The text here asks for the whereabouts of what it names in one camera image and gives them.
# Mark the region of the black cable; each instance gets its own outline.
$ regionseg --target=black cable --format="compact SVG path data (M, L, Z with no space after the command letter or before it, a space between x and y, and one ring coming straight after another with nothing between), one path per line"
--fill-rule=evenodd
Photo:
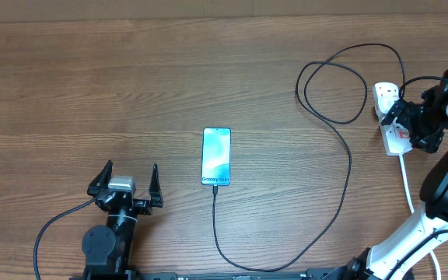
M404 262L406 262L410 257L412 257L413 254L415 254L417 251L419 251L419 249L421 249L423 246L425 246L430 240L432 240L433 238L436 238L440 234L444 234L444 233L448 233L448 229L437 230L434 233L430 234L428 237L426 237L420 244L418 244L418 246L416 246L414 249L412 249L409 253L407 253L405 255L404 258L402 258L401 260L399 260L397 262L397 264L394 266L394 268L392 268L392 270L390 271L390 274L388 274L388 276L385 279L390 280L390 278L392 278L392 276L394 276L395 272L397 272L397 270L399 268L401 268L401 266L404 264Z
M436 81L448 82L448 79L445 79L442 77L436 77L436 76L422 76L422 77L413 78L413 79L408 80L407 82L404 82L404 84L402 84L402 86L398 90L398 97L400 99L404 99L405 86L407 86L408 84L410 84L412 82L421 81L421 80L436 80Z
M75 208L72 208L68 211L65 211L63 213L61 213L60 215L57 215L56 217L52 218L51 220L49 220L49 222L46 223L46 225L43 226L43 228L40 230L39 234L37 235L36 238L36 243L34 244L34 273L36 274L36 279L40 280L40 274L39 274L39 268L37 267L37 248L39 247L39 242L41 237L43 237L44 231L48 228L48 226L50 226L53 222L55 222L56 220L58 220L59 218L66 216L70 213L73 213L77 210L80 210L84 207L86 207L87 205L90 205L91 203L93 203L95 200L97 199L97 197L91 199L90 201L81 204Z
M298 254L295 258L293 258L288 264L284 264L278 268L272 268L272 269L261 269L261 268L248 268L245 267L243 265L239 265L236 264L234 262L232 262L229 258L227 258L224 253L221 251L221 248L219 247L219 242L217 239L217 231L215 230L215 200L217 198L217 191L216 191L216 187L214 187L214 201L212 204L212 224L214 227L214 240L215 240L215 246L217 247L217 251L219 252L219 254L221 255L221 257L226 260L229 264L237 267L237 268L241 268L247 271L257 271L257 272L274 272L274 271L279 271L282 270L284 268L287 268L288 266L292 265L293 263L295 263L297 260L299 260L304 254L305 252L307 252L331 227L331 225L334 223L334 221L336 220L336 218L338 217L338 214L341 211L341 207L343 205L343 201L345 199L345 193L347 191L347 186L348 186L348 179L350 177L350 170L352 168L352 154L350 153L350 148L347 145L347 142L343 139L343 137L340 135L340 133L338 132L338 130L336 130L336 128L333 127L333 125L330 124L330 122L335 123L335 124L350 124L353 121L355 121L357 119L357 117L359 117L359 115L362 113L362 110L364 110L364 106L366 105L366 100L367 100L367 83L365 81L365 79L358 73L356 72L354 69L349 68L348 66L345 65L340 65L338 63L334 63L334 62L330 62L333 58L335 58L337 55L339 55L340 53L355 48L355 47L365 47L365 46L381 46L381 47L387 47L389 49L391 49L398 58L398 61L401 65L401 70L402 70L402 79L403 79L403 83L405 83L405 70L404 70L404 63L402 62L402 58L401 56L397 53L397 51L395 49L393 49L392 47L386 45L386 44L358 44L355 46L351 46L351 47L346 47L343 50L337 52L336 54L331 55L327 60L325 61L312 61L309 64L305 65L302 69L302 71L299 74L298 79L296 80L296 86L295 86L295 95L297 100L299 101L300 105L302 105L302 107L309 113L311 113L314 117L317 117L318 119L320 119L321 121L323 121L329 128L331 128L331 130L334 131L334 133L336 133L336 135L340 138L341 143L343 144L343 146L345 147L346 151L347 151L347 156L348 156L348 171L347 171L347 177L345 179L345 185L343 187L343 191L341 193L341 199L340 199L340 204L338 206L337 211L335 212L333 218L331 219L331 221L327 224L327 226L323 229L323 231L321 231L321 233L314 238L314 240L309 243L309 245L307 245L307 247L305 247L305 249L302 250L302 252L300 252L300 254ZM309 108L302 102L302 100L300 99L300 95L299 95L299 83L300 83L300 79L302 78L302 74L305 71L305 69L311 65L314 64L320 64L319 67L317 67L317 69L310 75L309 79L306 82L305 87L303 88L303 95L305 97L305 101L307 103L307 105L309 106ZM310 104L308 98L307 98L307 85L309 84L310 80L314 77L314 75L316 75L316 73L319 71L319 69L321 69L323 66L325 65L333 65L333 66L337 66L346 70L349 70L350 72L356 74L362 81L362 83L364 84L364 88L365 88L365 95L364 95L364 101L362 102L362 106L361 109L359 110L359 112L356 114L355 117L353 117L351 120L349 121L335 121L332 120L328 117L325 117L323 114L319 113L317 110L315 110L312 105Z

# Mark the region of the power strip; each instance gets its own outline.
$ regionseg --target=power strip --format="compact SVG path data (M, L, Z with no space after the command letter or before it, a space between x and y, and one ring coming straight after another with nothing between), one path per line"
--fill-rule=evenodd
M398 100L398 86L391 82L378 82L373 87L373 99L387 155L398 156L411 151L409 131L396 123L397 118L391 125L381 125L381 121L388 114L388 110Z

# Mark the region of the phone screen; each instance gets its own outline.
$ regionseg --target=phone screen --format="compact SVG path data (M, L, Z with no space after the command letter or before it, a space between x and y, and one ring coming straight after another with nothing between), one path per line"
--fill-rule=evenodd
M203 130L201 184L227 186L231 182L231 130Z

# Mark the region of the wood grain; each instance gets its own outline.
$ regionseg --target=wood grain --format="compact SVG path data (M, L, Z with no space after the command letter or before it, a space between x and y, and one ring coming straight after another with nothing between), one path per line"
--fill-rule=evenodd
M239 271L215 250L212 191L199 184L201 133L214 126L233 130L232 183L216 207L223 251L253 267L286 263L334 214L348 165L336 135L297 103L296 77L307 62L362 42L395 47L409 78L442 75L448 14L0 24L0 279L33 277L41 226L87 200L87 184L109 159L115 174L136 178L138 197L147 196L152 164L160 168L166 204L140 219L133 264L146 272ZM401 82L396 58L381 47L337 61L369 87ZM433 84L412 84L408 98L418 101ZM325 68L309 95L323 114L348 120L364 92L351 73ZM345 203L290 271L344 264L409 215L372 98L357 121L336 127L353 157ZM447 149L448 133L438 153L406 155L415 204ZM53 224L40 246L43 278L81 273L82 235L105 219L90 206ZM436 254L448 279L448 243ZM418 279L433 273L428 258L415 267Z

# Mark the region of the white power cord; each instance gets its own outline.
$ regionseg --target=white power cord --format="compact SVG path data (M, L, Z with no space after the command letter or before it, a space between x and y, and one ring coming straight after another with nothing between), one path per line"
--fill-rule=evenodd
M409 209L411 210L411 213L414 213L414 207L412 206L412 200L411 200L411 193L409 192L408 175L405 172L404 155L399 154L398 160L401 162L402 180L404 181L405 197L408 200ZM433 251L429 252L429 256L432 257L433 264L435 265L436 280L442 280L442 272L440 272L439 260L437 260L436 255L435 253L433 253Z

